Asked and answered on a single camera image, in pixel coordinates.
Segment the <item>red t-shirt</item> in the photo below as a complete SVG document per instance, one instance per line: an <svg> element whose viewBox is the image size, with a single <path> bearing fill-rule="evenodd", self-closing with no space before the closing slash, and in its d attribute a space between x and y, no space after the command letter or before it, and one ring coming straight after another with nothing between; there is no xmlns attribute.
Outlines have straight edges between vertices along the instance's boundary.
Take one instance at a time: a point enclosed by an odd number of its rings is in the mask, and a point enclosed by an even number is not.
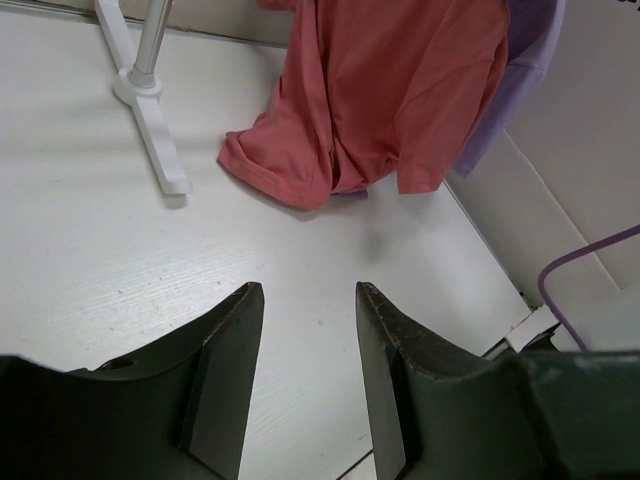
<svg viewBox="0 0 640 480"><path fill-rule="evenodd" d="M268 1L290 11L268 109L230 132L219 163L290 207L395 175L402 194L439 188L504 75L510 23L496 0Z"/></svg>

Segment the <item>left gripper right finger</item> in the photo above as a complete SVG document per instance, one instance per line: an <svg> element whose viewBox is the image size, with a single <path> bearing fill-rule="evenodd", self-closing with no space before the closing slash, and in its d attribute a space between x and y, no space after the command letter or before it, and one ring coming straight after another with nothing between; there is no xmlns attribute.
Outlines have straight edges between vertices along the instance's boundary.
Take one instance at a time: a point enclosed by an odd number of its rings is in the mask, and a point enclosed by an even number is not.
<svg viewBox="0 0 640 480"><path fill-rule="evenodd" d="M356 326L381 479L635 479L639 355L492 361L356 286Z"/></svg>

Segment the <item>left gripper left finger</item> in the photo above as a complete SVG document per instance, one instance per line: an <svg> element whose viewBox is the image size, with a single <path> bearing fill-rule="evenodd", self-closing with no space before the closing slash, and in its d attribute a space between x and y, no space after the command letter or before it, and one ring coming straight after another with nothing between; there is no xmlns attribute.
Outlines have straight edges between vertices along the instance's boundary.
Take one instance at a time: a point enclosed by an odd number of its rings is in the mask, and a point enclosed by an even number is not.
<svg viewBox="0 0 640 480"><path fill-rule="evenodd" d="M264 314L258 283L94 370L1 359L5 479L235 479Z"/></svg>

